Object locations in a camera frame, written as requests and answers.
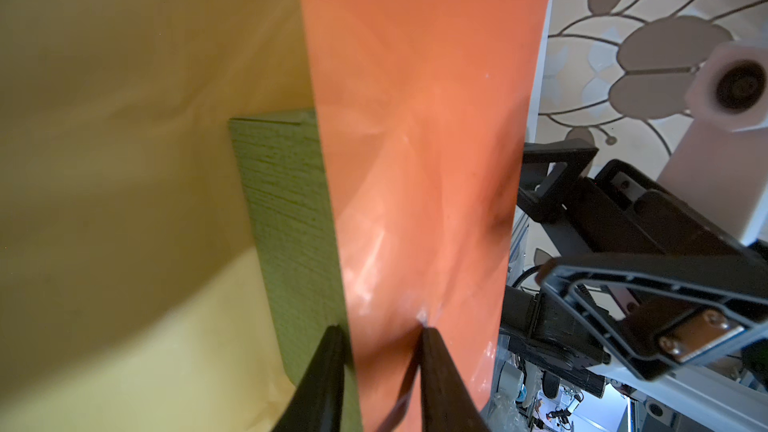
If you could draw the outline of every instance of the black metal bracket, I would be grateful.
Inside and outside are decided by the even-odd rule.
[[[645,380],[680,365],[658,341],[703,310],[722,314],[727,319],[724,328],[736,334],[686,364],[707,364],[768,331],[768,267],[749,257],[607,253],[561,257],[543,266],[538,280],[542,290],[569,309],[613,357]],[[619,285],[651,293],[661,302],[647,302],[647,310],[617,321],[585,297],[580,284]],[[678,309],[679,304],[687,310]]]
[[[521,359],[603,397],[605,377],[586,368],[607,363],[609,356],[554,298],[507,286],[499,333],[509,337],[507,349]]]
[[[597,153],[598,148],[583,139],[526,143],[518,207],[536,222],[556,220],[564,197]]]
[[[338,432],[346,350],[341,327],[329,326],[273,432]],[[424,432],[489,432],[436,328],[421,331],[398,401],[377,432],[394,430],[405,417],[418,368],[421,369]]]
[[[344,400],[345,343],[341,327],[326,329],[273,432],[338,432]]]

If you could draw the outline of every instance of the screw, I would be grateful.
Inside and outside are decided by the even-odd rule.
[[[722,315],[720,312],[713,309],[704,311],[704,320],[715,328],[729,328],[728,319],[725,318],[725,315]]]
[[[680,342],[667,337],[666,335],[659,337],[659,347],[670,355],[680,355],[683,353],[683,348],[680,345]]]

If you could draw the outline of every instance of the cable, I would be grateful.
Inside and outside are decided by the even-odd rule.
[[[559,427],[566,429],[565,426],[568,426],[566,430],[570,430],[572,427],[568,422],[570,416],[571,412],[568,409],[561,409],[560,407],[554,408],[552,412],[547,412],[547,420],[557,419]]]
[[[512,288],[518,288],[520,287],[520,284],[522,284],[526,278],[531,277],[533,274],[538,272],[538,270],[542,268],[541,265],[534,265],[524,273],[520,274],[519,277],[517,277],[514,282],[512,283]]]

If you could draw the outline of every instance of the plastic wrap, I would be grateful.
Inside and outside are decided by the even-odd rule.
[[[547,1],[302,0],[366,430],[422,324],[488,400]]]
[[[502,392],[491,396],[488,407],[488,428],[491,432],[528,432],[525,418],[518,412],[514,398]]]

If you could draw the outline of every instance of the black cable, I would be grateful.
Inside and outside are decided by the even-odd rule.
[[[520,284],[522,284],[526,278],[531,277],[533,274],[538,272],[538,270],[542,268],[541,265],[534,265],[524,273],[520,274],[519,277],[517,277],[514,282],[512,283],[512,288],[518,288],[520,287]]]

